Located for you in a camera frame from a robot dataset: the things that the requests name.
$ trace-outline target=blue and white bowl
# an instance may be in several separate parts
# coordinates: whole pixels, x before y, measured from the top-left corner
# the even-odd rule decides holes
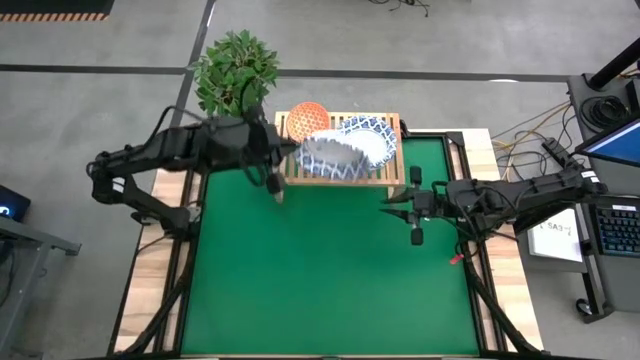
[[[305,171],[331,180],[355,181],[366,176],[370,168],[363,151],[347,143],[336,130],[313,133],[294,156]]]
[[[382,168],[396,154],[396,134],[381,118],[354,116],[343,122],[338,130],[345,136],[348,144],[364,152],[371,170]]]

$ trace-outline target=orange bowl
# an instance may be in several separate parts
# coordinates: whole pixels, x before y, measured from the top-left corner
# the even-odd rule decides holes
[[[329,113],[322,105],[314,102],[296,105],[287,117],[287,132],[296,142],[302,142],[314,132],[327,130],[330,127]]]

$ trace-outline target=wooden crate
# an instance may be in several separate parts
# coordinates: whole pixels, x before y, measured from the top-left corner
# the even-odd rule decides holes
[[[356,181],[330,180],[320,176],[310,174],[303,171],[296,163],[293,154],[289,155],[280,164],[280,172],[284,175],[285,181],[289,185],[334,185],[334,186],[379,186],[379,187],[398,187],[404,186],[404,158],[402,156],[402,137],[400,132],[400,117],[397,113],[346,113],[346,112],[330,112],[331,128],[335,129],[343,121],[352,116],[369,115],[382,118],[391,126],[398,139],[396,155],[391,159],[384,168],[369,173],[367,178]],[[287,134],[287,117],[288,111],[276,112],[276,127],[280,136],[288,137]]]

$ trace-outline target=wooden table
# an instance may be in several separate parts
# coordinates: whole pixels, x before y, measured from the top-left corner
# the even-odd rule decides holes
[[[471,171],[471,176],[480,180],[499,180],[500,175],[498,166],[495,161],[495,154],[491,144],[491,137],[487,129],[420,129],[414,131],[425,132],[446,132],[458,131],[462,132],[465,140],[466,156]],[[462,167],[459,163],[455,163],[456,178],[462,177]],[[159,170],[152,194],[165,203],[177,206],[183,192],[185,174],[184,173],[168,173]],[[194,178],[194,189],[190,198],[195,199],[199,184],[199,178]],[[511,226],[504,226],[501,232],[513,235]],[[161,236],[158,226],[146,227],[141,235],[139,246],[157,239]],[[524,335],[524,337],[535,347],[542,349],[542,340],[538,330],[533,305],[527,281],[520,261],[517,244],[508,238],[494,237],[487,243],[488,257],[491,267],[491,273],[497,293],[500,306],[504,309],[507,316],[511,319],[516,328]],[[186,248],[188,244],[183,244],[180,251],[180,258],[186,257]],[[133,264],[132,276],[125,295],[124,309],[120,321],[116,323],[117,330],[114,332],[114,342],[112,343],[115,351],[124,350],[137,338],[138,334],[149,323],[156,310],[159,308],[165,278],[167,274],[167,266],[169,255],[171,253],[171,240],[162,240],[158,244],[146,249],[141,253]],[[175,314],[178,306],[174,306],[172,315],[169,318],[169,327],[165,343],[168,348],[172,343],[175,324]],[[488,309],[481,306],[485,332],[487,334],[487,342],[489,349],[496,349],[495,339],[492,338],[493,325]],[[515,351],[509,343],[509,349]]]

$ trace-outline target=wooden table frame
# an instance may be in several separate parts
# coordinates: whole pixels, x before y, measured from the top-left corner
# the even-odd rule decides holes
[[[411,130],[412,134],[429,133],[443,135],[447,132],[456,132],[451,137],[457,137],[456,142],[463,141],[463,146],[458,146],[454,141],[448,141],[449,158],[452,177],[461,179],[472,177],[481,180],[499,180],[499,172],[495,161],[493,147],[489,132],[486,129],[452,129],[452,130]],[[206,179],[201,179],[193,174],[168,173],[159,170],[152,195],[171,206],[188,204],[204,194]],[[511,226],[504,226],[502,233],[513,235]],[[147,226],[143,229],[139,247],[159,238],[161,230],[159,226]],[[538,326],[531,304],[526,278],[522,269],[522,263],[517,244],[507,238],[494,237],[486,243],[486,249],[481,249],[481,257],[474,258],[477,272],[483,277],[489,289],[493,289],[500,307],[511,319],[516,328],[536,348],[542,348],[542,342]],[[162,240],[136,256],[132,263],[130,278],[123,294],[118,318],[114,326],[112,340],[109,346],[109,354],[122,351],[131,345],[147,324],[154,318],[160,308],[163,299],[169,296],[170,290],[176,286],[176,279],[182,275],[186,268],[193,270],[195,262],[195,247],[184,239]],[[164,319],[164,327],[161,334],[146,347],[146,352],[168,351],[161,356],[164,358],[178,357],[182,343],[182,329],[186,318],[186,303],[188,292],[184,293],[168,311],[168,317]],[[473,293],[470,299],[472,307],[479,310],[479,320],[482,323],[484,334],[479,338],[479,344],[484,343],[487,350],[510,350],[515,348],[504,340],[502,333],[495,328],[488,308]]]

